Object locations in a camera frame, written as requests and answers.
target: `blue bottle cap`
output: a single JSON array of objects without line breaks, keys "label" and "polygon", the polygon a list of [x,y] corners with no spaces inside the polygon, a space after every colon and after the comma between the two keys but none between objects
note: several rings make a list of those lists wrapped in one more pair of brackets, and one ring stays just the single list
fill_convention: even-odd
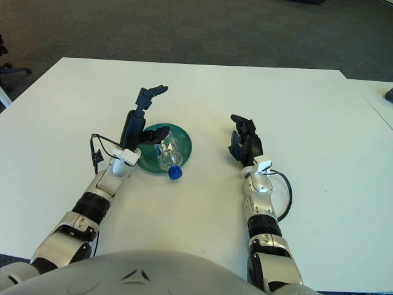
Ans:
[{"label": "blue bottle cap", "polygon": [[178,179],[183,175],[182,168],[180,166],[172,166],[168,169],[169,178],[172,180]]}]

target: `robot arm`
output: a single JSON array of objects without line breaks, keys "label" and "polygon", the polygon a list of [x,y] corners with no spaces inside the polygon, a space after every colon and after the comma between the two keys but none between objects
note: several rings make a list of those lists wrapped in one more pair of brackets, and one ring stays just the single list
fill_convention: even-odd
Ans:
[{"label": "robot arm", "polygon": [[96,175],[72,211],[64,215],[36,250],[30,263],[40,273],[90,257],[89,243],[96,238],[99,224],[123,180],[131,175],[141,151],[114,147],[112,155],[117,159]]},{"label": "robot arm", "polygon": [[[107,168],[99,173],[97,173],[98,162],[103,158],[101,152],[94,152],[93,143],[90,142],[93,166],[96,172],[93,181],[75,207],[63,216],[41,243],[30,264],[18,262],[1,268],[0,291],[39,274],[90,257],[91,246],[89,243],[96,238],[99,225],[119,187],[125,179],[130,177],[141,156],[138,145],[159,143],[169,133],[169,127],[159,128],[155,131],[143,131],[146,122],[143,110],[149,108],[154,96],[167,91],[167,89],[162,85],[151,89],[141,89],[136,101],[136,110],[130,111],[126,118],[120,144],[114,144]],[[102,138],[98,135],[92,135],[93,137]]]},{"label": "robot arm", "polygon": [[273,186],[268,178],[271,159],[262,154],[262,144],[252,120],[232,115],[237,132],[232,134],[230,153],[244,168],[244,212],[249,232],[248,281],[266,293],[288,284],[302,285],[302,276],[278,226],[271,203]]}]

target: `green bowl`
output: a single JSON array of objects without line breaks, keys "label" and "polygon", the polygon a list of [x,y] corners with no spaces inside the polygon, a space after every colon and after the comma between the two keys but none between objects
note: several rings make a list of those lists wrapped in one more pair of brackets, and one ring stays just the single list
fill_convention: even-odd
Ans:
[{"label": "green bowl", "polygon": [[[162,123],[162,124],[155,124],[153,126],[147,127],[145,130],[155,130],[160,127],[168,126],[171,130],[173,137],[179,143],[179,152],[183,156],[183,166],[186,161],[190,158],[191,150],[192,150],[192,143],[189,135],[179,126]],[[153,144],[140,144],[138,148],[142,152],[142,156],[138,160],[138,165],[143,169],[151,173],[167,173],[167,171],[162,170],[160,165],[158,164],[157,154],[154,150]]]}]

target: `clear plastic bottle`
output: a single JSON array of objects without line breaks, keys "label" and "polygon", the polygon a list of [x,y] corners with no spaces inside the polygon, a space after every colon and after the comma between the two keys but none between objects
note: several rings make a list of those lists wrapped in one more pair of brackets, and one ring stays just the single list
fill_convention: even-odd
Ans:
[{"label": "clear plastic bottle", "polygon": [[182,176],[183,157],[178,149],[178,142],[169,132],[168,136],[164,138],[160,144],[155,145],[155,152],[157,153],[158,162],[162,170],[168,171],[168,176],[172,180],[178,179]]}]

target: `black wire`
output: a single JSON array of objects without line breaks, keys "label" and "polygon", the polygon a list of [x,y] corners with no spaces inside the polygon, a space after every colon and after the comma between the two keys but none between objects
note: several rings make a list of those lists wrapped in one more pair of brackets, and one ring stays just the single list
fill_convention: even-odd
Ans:
[{"label": "black wire", "polygon": [[96,152],[95,152],[95,149],[94,149],[93,138],[98,138],[98,141],[99,141],[99,143],[101,144],[101,146],[102,146],[104,152],[105,152],[109,157],[112,157],[112,158],[114,158],[114,159],[119,159],[119,158],[118,158],[118,157],[115,157],[115,156],[113,156],[113,155],[111,155],[110,153],[108,153],[108,151],[105,149],[104,144],[103,144],[103,142],[101,141],[101,139],[106,140],[106,141],[108,141],[108,142],[110,142],[110,143],[112,143],[112,144],[114,144],[114,145],[116,145],[116,146],[120,146],[120,144],[119,144],[119,143],[116,143],[116,142],[113,141],[113,140],[110,140],[109,138],[106,138],[106,137],[104,137],[104,136],[102,136],[102,135],[99,135],[99,134],[97,134],[97,133],[93,133],[93,134],[91,135],[91,137],[90,137],[91,160],[93,161],[94,172],[95,172],[96,175],[97,175],[97,173],[98,173],[98,163],[95,161],[95,154],[96,154]]},{"label": "black wire", "polygon": [[285,211],[283,212],[282,215],[279,216],[279,218],[277,218],[278,221],[281,221],[285,218],[285,216],[288,215],[288,212],[290,210],[290,207],[292,206],[292,186],[290,186],[290,182],[288,180],[288,178],[285,176],[284,173],[278,172],[276,170],[270,169],[270,171],[272,171],[273,173],[267,173],[265,175],[274,175],[274,174],[278,174],[279,176],[281,176],[283,178],[283,180],[285,181],[285,183],[287,184],[288,187],[288,193],[289,193],[289,201],[288,201],[288,205],[287,208],[285,209]]},{"label": "black wire", "polygon": [[97,242],[96,242],[96,248],[94,249],[94,254],[93,254],[93,257],[95,257],[95,256],[96,256],[96,252],[97,252],[97,246],[98,246],[98,238],[99,238],[99,231],[98,231],[98,233],[97,233]]},{"label": "black wire", "polygon": [[[116,145],[116,146],[120,146],[120,145],[119,145],[119,143],[116,143],[115,141],[110,140],[109,138],[106,138],[106,137],[101,136],[101,135],[99,135],[99,134],[96,134],[96,133],[95,133],[95,134],[92,134],[92,135],[91,135],[91,137],[90,137],[91,159],[92,159],[92,161],[93,161],[94,172],[95,172],[96,175],[97,175],[97,173],[98,173],[98,165],[97,165],[97,163],[95,162],[95,150],[94,150],[94,144],[93,144],[93,138],[96,138],[96,137],[98,138],[99,143],[100,143],[101,146],[103,147],[104,152],[105,152],[109,157],[112,157],[112,158],[115,158],[115,159],[119,159],[118,157],[115,157],[115,156],[113,156],[113,155],[110,155],[110,153],[108,153],[108,152],[106,151],[106,149],[105,149],[105,147],[104,147],[104,144],[103,144],[103,142],[101,141],[101,139],[106,140],[106,141],[108,141],[108,142],[110,142],[110,143],[112,143],[112,144],[114,144],[114,145]],[[99,231],[98,231],[98,233],[97,233],[97,241],[96,241],[96,246],[95,246],[95,249],[94,249],[93,257],[95,257],[95,256],[96,256],[96,253],[97,253],[98,239],[99,239]]]}]

